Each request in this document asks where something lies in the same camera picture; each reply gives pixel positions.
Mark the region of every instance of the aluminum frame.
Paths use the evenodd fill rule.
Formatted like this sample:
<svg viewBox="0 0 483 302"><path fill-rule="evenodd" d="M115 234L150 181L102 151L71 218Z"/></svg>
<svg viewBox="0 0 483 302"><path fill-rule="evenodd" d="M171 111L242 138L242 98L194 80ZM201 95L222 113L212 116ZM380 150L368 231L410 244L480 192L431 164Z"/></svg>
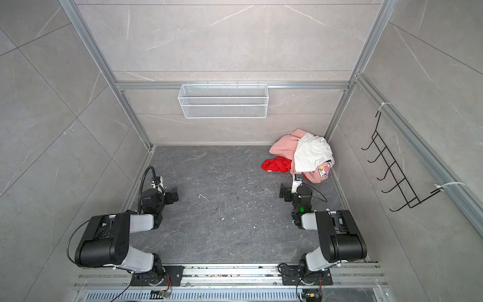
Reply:
<svg viewBox="0 0 483 302"><path fill-rule="evenodd" d="M144 128L139 122L134 110L131 108L131 105L129 104L124 94L116 87L116 82L111 68L107 64L106 59L104 58L99 47L96 44L96 41L92 37L92 34L87 27L84 18L82 18L81 12L77 8L77 5L74 3L73 0L59 0L59 2L60 5L62 5L62 7L64 8L67 16L69 16L72 25L74 25L75 30L81 37L82 42L84 42L84 45L91 54L91 57L99 68L100 72L102 73L102 76L104 76L104 78L106 79L106 82L113 91L114 96L116 97L122 109L131 121L131 124L141 138L142 143L144 144L146 149L150 149L152 147L152 144L149 141L149 138L144 131Z"/></svg>
<svg viewBox="0 0 483 302"><path fill-rule="evenodd" d="M284 286L277 263L186 263L181 286L176 288L295 288ZM388 288L376 262L346 262L330 269L333 285L326 288ZM111 268L86 269L79 273L74 289L125 289L131 275ZM299 288L318 288L300 284ZM164 287L139 287L162 289Z"/></svg>
<svg viewBox="0 0 483 302"><path fill-rule="evenodd" d="M367 79L363 73L357 74L356 84L369 96L378 107L388 100L379 90ZM453 181L461 181L438 156L438 154L426 143L426 141L411 127L405 118L391 104L386 104L380 109L386 119L396 128L422 161L427 170L433 175L440 184ZM444 191L456 204L463 215L469 220L476 231L483 237L483 207L478 198L470 191L467 186L452 185L444 187Z"/></svg>
<svg viewBox="0 0 483 302"><path fill-rule="evenodd" d="M194 82L117 82L120 90L129 89L180 89L186 84L261 84L269 89L347 89L344 81L194 81Z"/></svg>
<svg viewBox="0 0 483 302"><path fill-rule="evenodd" d="M357 60L354 70L352 71L351 77L349 78L349 87L347 91L345 91L342 94L341 100L339 101L339 104L337 104L336 110L334 111L334 114L332 115L332 119L330 120L329 126L327 127L327 130L325 133L326 138L328 137L330 139L332 137L335 127L337 126L339 120L341 119L342 113L344 112L344 109L347 106L349 99L351 98L352 92L354 91L355 77L357 76L358 73L363 72L364 69L366 68L367 63L369 62L370 56L374 52L377 42L381 38L384 28L386 27L387 22L389 21L389 18L391 17L397 3L398 3L398 0L384 0L384 2L381 4L381 9L377 14L376 20L372 25L372 28L370 30L366 43L362 48L362 52L359 56L359 59Z"/></svg>
<svg viewBox="0 0 483 302"><path fill-rule="evenodd" d="M377 302L394 302L392 295L388 288L373 288L374 298ZM297 290L298 294L303 292L302 288ZM150 302L151 289L128 289L124 293L121 289L91 289L80 290L76 301L77 302L109 302L117 295L122 295L117 298L121 301L140 301ZM293 288L256 288L256 289L187 289L177 288L173 290L173 294L169 298L174 302L247 302L247 301L286 301L298 302L298 298Z"/></svg>
<svg viewBox="0 0 483 302"><path fill-rule="evenodd" d="M153 158L154 152L156 150L156 146L153 146L151 149L147 150L144 158L142 159L142 164L139 166L138 172L136 173L136 177L129 188L129 191L124 199L121 208L119 209L119 213L125 212L131 208L134 202L137 201L138 194L139 194L139 185L141 183L142 175L144 171L149 166L151 159Z"/></svg>

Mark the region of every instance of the red cloth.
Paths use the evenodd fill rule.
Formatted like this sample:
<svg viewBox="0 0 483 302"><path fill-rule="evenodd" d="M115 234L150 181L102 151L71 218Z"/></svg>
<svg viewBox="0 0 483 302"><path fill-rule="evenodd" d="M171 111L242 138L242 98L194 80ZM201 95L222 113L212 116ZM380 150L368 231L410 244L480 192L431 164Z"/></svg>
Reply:
<svg viewBox="0 0 483 302"><path fill-rule="evenodd" d="M262 169L269 172L282 171L283 173L290 171L290 165L292 161L281 156L268 159L263 162Z"/></svg>

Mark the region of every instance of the white garment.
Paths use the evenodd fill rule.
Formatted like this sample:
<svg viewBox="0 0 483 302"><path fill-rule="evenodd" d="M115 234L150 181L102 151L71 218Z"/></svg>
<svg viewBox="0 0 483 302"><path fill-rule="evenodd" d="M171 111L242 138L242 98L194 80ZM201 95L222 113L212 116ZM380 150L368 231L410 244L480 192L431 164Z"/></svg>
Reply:
<svg viewBox="0 0 483 302"><path fill-rule="evenodd" d="M325 138L307 132L298 140L294 154L295 172L313 172L329 160L334 165L332 150Z"/></svg>

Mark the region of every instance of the cartoon print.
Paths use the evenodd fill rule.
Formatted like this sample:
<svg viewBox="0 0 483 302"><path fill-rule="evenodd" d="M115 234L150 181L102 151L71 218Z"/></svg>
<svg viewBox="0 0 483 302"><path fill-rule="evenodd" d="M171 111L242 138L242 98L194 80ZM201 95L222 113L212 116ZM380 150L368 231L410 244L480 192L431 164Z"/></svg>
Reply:
<svg viewBox="0 0 483 302"><path fill-rule="evenodd" d="M331 163L327 162L327 163L324 163L323 166L319 167L318 170L321 178L326 179L329 176L329 171L331 166L332 166Z"/></svg>

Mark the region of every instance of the black cable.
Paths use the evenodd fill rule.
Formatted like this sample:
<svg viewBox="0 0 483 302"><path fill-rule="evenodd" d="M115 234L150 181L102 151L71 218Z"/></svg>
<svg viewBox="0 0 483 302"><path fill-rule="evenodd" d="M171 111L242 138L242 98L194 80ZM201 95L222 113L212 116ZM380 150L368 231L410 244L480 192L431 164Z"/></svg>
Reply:
<svg viewBox="0 0 483 302"><path fill-rule="evenodd" d="M322 200L322 201L328 202L328 201L327 201L327 198L326 198L326 197L325 197L325 196L322 194L322 192L321 192L321 191L317 190L316 188L314 188L314 187L312 187L311 185L306 184L306 183L302 183L302 185L306 185L306 186L308 186L308 187L311 187L311 188L312 188L312 189L314 189L315 191L319 192L319 194L320 194L320 195L322 195L322 196L324 197L324 199L325 199L325 200L324 200L324 199L320 199L320 198L319 198L319 199L320 199L320 200Z"/></svg>
<svg viewBox="0 0 483 302"><path fill-rule="evenodd" d="M284 273L283 273L283 272L280 270L280 267L281 267L282 265L286 265L286 266L288 266L288 264L286 264L286 263L284 263L284 262L280 263L279 265L277 265L277 270L278 270L278 272L279 272L279 273L280 273L280 275L282 275L282 276L287 276L287 277L290 277L290 275L284 274Z"/></svg>
<svg viewBox="0 0 483 302"><path fill-rule="evenodd" d="M339 250L339 241L337 240L337 236L334 236L334 237L335 237L335 245L337 247L337 253L334 255L337 255L336 259L340 259L341 251Z"/></svg>
<svg viewBox="0 0 483 302"><path fill-rule="evenodd" d="M142 187L144 186L144 179L146 178L146 175L148 174L149 170L152 170L153 171L153 179L154 179L154 184L156 186L159 186L159 182L157 181L157 177L156 177L156 172L154 171L154 167L153 166L149 166L146 168L146 170L144 170L144 174L142 175L142 178L141 178L141 183L139 185L139 198L138 198L138 213L141 214L141 210L142 210L142 202L141 202L141 198L142 198Z"/></svg>
<svg viewBox="0 0 483 302"><path fill-rule="evenodd" d="M128 287L125 288L119 295L117 295L114 299L112 299L111 302L113 302L114 300L116 300L117 298L119 298L122 294L124 294L124 292L132 285L132 282L134 281L134 278L135 277L136 277L136 274L135 273L132 273L131 283L129 283Z"/></svg>
<svg viewBox="0 0 483 302"><path fill-rule="evenodd" d="M315 275L316 273L310 273L306 276L304 276L303 278L300 278L299 277L299 280L297 282L297 285L295 285L295 294L297 295L297 298L300 300L300 302L303 302L302 299L300 298L300 296L298 295L298 285L300 284L300 282L302 281L302 279L305 279L307 277L310 277L310 276L313 276Z"/></svg>
<svg viewBox="0 0 483 302"><path fill-rule="evenodd" d="M71 240L72 240L72 237L74 237L74 234L81 228L81 226L83 226L84 224L86 224L87 222L89 222L90 219L86 222L84 222L83 224L81 224L80 226L78 226L75 231L72 233L71 237L69 238L69 241L67 241L67 258L69 258L69 260L74 263L75 265L77 266L81 266L81 267L88 267L88 266L84 266L84 265L81 265L81 264L78 264L76 263L74 260L72 260L72 258L69 256L69 246L71 245Z"/></svg>
<svg viewBox="0 0 483 302"><path fill-rule="evenodd" d="M325 201L327 202L326 200L322 199L322 198L318 198L316 196L313 196L313 195L299 195L300 197L310 197L310 198L317 198L318 200L322 200L322 201Z"/></svg>
<svg viewBox="0 0 483 302"><path fill-rule="evenodd" d="M294 205L294 209L292 210L292 214L295 213L295 209L297 208L299 203L300 203L300 198L297 198L297 203Z"/></svg>

